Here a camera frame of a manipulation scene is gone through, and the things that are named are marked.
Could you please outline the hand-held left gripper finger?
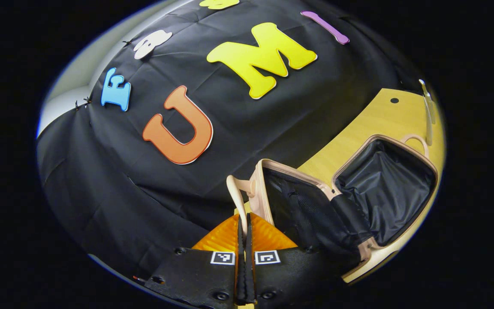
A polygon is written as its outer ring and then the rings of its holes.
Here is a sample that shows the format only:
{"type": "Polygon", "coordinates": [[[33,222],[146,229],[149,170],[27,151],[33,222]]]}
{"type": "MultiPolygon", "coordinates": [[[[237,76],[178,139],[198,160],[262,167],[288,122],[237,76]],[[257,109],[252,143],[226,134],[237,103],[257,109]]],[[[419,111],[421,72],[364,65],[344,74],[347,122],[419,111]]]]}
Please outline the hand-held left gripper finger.
{"type": "Polygon", "coordinates": [[[144,286],[194,308],[234,308],[244,261],[241,219],[233,215],[192,248],[175,248],[144,286]]]}
{"type": "Polygon", "coordinates": [[[247,260],[252,264],[257,308],[317,308],[342,293],[341,260],[317,248],[296,245],[284,233],[251,213],[247,260]]]}

